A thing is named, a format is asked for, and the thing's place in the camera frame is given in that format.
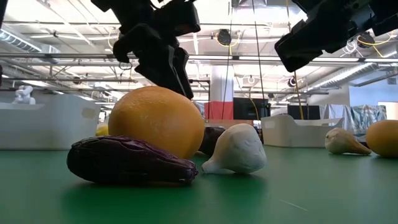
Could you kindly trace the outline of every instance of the white garlic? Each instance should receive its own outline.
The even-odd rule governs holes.
[[[343,128],[334,128],[326,134],[325,147],[333,154],[369,155],[372,153],[370,149],[359,143],[349,131]]]
[[[202,165],[205,173],[221,174],[225,169],[249,174],[267,163],[266,153],[257,131],[248,124],[228,128],[217,140],[209,161]]]

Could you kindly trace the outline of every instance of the white bin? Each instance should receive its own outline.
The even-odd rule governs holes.
[[[325,147],[326,134],[343,127],[343,118],[294,120],[289,115],[261,118],[264,144],[277,147]]]
[[[73,95],[45,105],[0,103],[0,150],[69,150],[95,135],[100,106]]]

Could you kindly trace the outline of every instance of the red panel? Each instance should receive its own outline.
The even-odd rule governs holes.
[[[206,119],[234,119],[234,103],[233,102],[222,102],[212,101],[205,103],[205,118]]]

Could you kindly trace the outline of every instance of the yellow fruit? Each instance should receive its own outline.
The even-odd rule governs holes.
[[[104,125],[97,128],[97,131],[95,132],[95,136],[104,136],[104,135],[108,135],[108,125]]]
[[[130,91],[109,116],[109,134],[144,140],[189,159],[203,140],[205,122],[186,97],[159,86]]]
[[[366,144],[383,157],[398,157],[398,121],[384,120],[368,128]]]

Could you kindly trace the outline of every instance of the green table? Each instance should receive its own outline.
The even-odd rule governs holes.
[[[0,223],[397,223],[398,161],[267,147],[251,176],[199,174],[191,187],[102,187],[67,152],[0,151]],[[206,160],[196,157],[197,166]]]

